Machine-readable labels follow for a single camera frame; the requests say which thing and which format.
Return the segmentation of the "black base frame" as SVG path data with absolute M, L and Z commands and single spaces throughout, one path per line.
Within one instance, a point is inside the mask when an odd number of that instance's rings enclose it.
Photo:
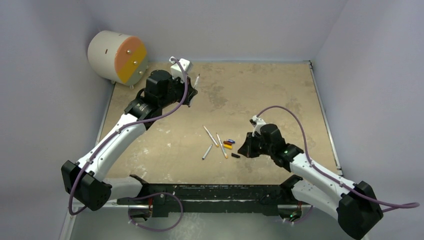
M 135 197 L 123 197 L 118 205 L 151 207 L 152 217 L 163 218 L 170 213 L 262 214 L 289 218 L 300 215 L 298 200 L 292 194 L 295 184 L 302 180 L 292 175 L 281 184 L 185 184 L 142 183 Z

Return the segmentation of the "white pen black end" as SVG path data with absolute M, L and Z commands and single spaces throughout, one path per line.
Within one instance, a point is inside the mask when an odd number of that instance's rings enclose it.
M 200 81 L 200 74 L 198 74 L 197 77 L 196 77 L 196 79 L 195 79 L 195 82 L 194 82 L 194 85 L 193 85 L 193 88 L 194 89 L 197 88 L 197 86 L 199 84 L 199 81 Z

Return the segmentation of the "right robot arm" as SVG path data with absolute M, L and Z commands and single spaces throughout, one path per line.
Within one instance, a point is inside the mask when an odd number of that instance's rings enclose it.
M 275 124 L 262 125 L 248 132 L 237 151 L 247 158 L 269 156 L 299 181 L 281 189 L 280 196 L 288 204 L 296 200 L 308 203 L 337 220 L 341 229 L 355 240 L 362 240 L 383 218 L 381 207 L 373 202 L 373 188 L 365 181 L 355 183 L 308 160 L 304 150 L 287 143 Z

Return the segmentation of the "white pen orange tip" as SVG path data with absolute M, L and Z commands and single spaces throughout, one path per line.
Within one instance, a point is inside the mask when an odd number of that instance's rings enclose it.
M 227 154 L 227 152 L 226 152 L 226 150 L 225 150 L 225 148 L 224 148 L 224 144 L 223 144 L 223 142 L 222 142 L 222 140 L 221 140 L 221 138 L 220 138 L 220 136 L 219 136 L 219 134 L 218 134 L 218 133 L 216 133 L 216 137 L 217 137 L 217 139 L 218 139 L 218 143 L 219 143 L 219 146 L 220 146 L 220 148 L 221 148 L 221 150 L 222 150 L 222 153 L 223 153 L 224 157 L 225 157 L 226 159 L 228 159 L 228 154 Z

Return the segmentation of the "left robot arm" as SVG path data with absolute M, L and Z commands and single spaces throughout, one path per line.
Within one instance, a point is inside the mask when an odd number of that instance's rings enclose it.
M 154 122 L 189 105 L 197 90 L 187 70 L 154 70 L 145 88 L 124 109 L 109 133 L 76 162 L 61 167 L 64 187 L 69 193 L 68 212 L 74 216 L 86 208 L 96 211 L 109 200 L 130 198 L 138 205 L 146 203 L 149 191 L 134 176 L 108 181 L 106 176 L 118 158 Z

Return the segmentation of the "round cabinet with coloured drawers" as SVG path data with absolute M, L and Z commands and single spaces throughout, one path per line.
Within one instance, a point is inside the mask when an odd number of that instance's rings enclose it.
M 90 41 L 87 59 L 100 77 L 133 89 L 149 67 L 147 49 L 134 35 L 103 30 Z

